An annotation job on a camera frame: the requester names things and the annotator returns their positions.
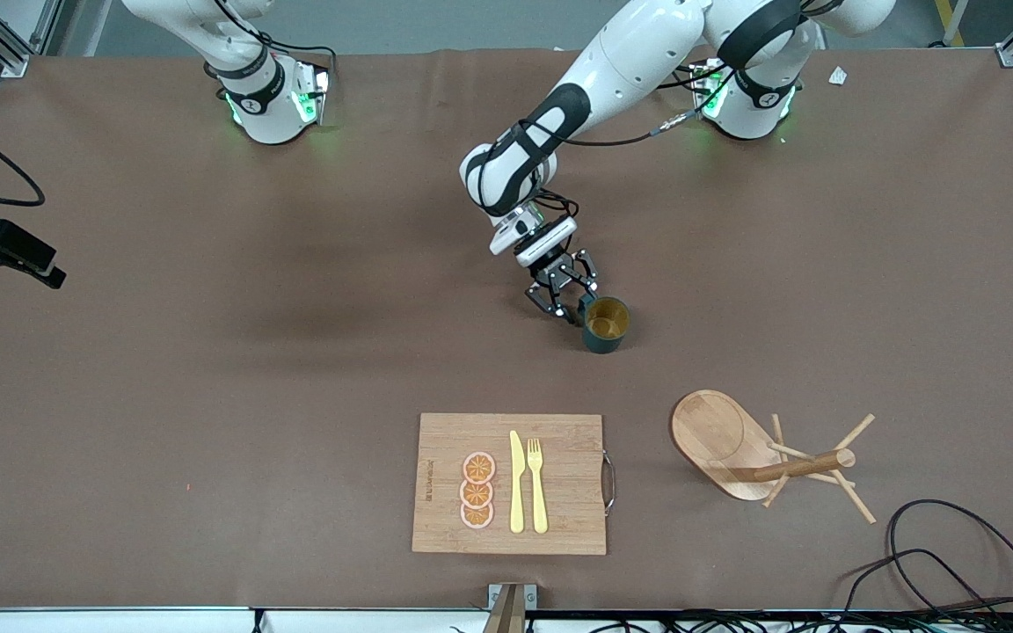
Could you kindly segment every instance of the orange slice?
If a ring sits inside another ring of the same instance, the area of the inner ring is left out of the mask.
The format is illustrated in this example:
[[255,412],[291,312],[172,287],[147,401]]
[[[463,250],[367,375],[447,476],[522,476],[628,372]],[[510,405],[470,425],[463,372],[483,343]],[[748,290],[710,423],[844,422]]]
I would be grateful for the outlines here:
[[459,507],[459,518],[463,525],[472,530],[482,530],[490,525],[490,520],[495,518],[494,505],[487,504],[485,508],[468,508],[467,505]]
[[487,483],[495,476],[495,460],[478,450],[463,460],[463,478],[471,483]]
[[468,508],[486,508],[492,496],[494,490],[490,488],[489,483],[471,483],[465,480],[459,484],[459,500]]

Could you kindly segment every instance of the fork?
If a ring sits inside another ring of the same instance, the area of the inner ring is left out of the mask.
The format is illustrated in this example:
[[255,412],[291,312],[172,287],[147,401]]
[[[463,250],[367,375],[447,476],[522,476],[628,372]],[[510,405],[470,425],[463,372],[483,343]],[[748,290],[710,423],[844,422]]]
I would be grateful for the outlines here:
[[542,441],[526,441],[526,465],[534,477],[534,531],[545,534],[550,529],[546,517],[546,495],[542,492]]

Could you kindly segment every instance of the black strap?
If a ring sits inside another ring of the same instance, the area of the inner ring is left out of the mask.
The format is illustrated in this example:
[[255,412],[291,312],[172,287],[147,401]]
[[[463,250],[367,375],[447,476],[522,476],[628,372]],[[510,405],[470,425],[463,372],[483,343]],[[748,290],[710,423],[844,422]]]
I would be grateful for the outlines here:
[[736,25],[718,48],[718,57],[731,69],[748,68],[761,49],[795,30],[800,17],[799,0],[772,0]]
[[542,152],[542,148],[538,147],[538,144],[534,142],[534,139],[530,139],[530,134],[526,133],[526,129],[523,128],[522,124],[512,125],[511,133],[514,134],[515,141],[519,145],[522,145],[522,148],[526,151],[527,156],[532,157],[532,159],[546,160],[546,153]]
[[771,88],[769,85],[753,81],[753,77],[749,77],[748,72],[738,70],[736,72],[736,87],[751,97],[753,107],[767,110],[775,108],[791,92],[792,88],[796,87],[796,79],[792,79],[791,83],[781,85],[780,88]]
[[213,69],[214,73],[217,73],[217,79],[244,79],[245,77],[256,75],[266,60],[268,60],[268,47],[261,47],[260,54],[256,56],[256,60],[253,60],[251,64],[246,65],[242,69],[222,70],[220,68],[210,68]]
[[268,111],[268,103],[272,103],[272,99],[279,96],[282,89],[284,89],[284,80],[286,78],[286,73],[284,72],[284,67],[281,64],[277,64],[277,75],[272,77],[268,85],[264,85],[260,90],[256,92],[250,92],[248,95],[242,95],[240,92],[234,92],[232,90],[226,90],[226,93],[230,96],[230,100],[237,105],[238,108],[249,112],[249,113],[264,113]]

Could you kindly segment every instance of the dark green cup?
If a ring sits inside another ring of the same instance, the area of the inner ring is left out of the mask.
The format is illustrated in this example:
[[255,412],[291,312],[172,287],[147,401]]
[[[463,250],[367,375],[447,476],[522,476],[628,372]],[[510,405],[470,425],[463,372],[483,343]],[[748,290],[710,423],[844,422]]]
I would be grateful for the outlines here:
[[628,306],[615,297],[580,297],[577,314],[583,345],[594,353],[611,353],[620,347],[631,325]]

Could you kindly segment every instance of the wooden cutting board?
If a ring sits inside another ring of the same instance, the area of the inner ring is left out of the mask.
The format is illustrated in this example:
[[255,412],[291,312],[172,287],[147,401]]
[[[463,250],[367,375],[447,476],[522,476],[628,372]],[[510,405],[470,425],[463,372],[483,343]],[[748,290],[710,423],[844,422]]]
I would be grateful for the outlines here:
[[[530,469],[523,474],[526,530],[511,533],[510,432],[542,441],[542,485],[550,530],[534,531]],[[482,530],[461,521],[463,460],[476,450],[495,460],[494,518]],[[422,413],[416,459],[414,552],[462,554],[595,554],[608,550],[602,492],[601,416],[501,416]]]

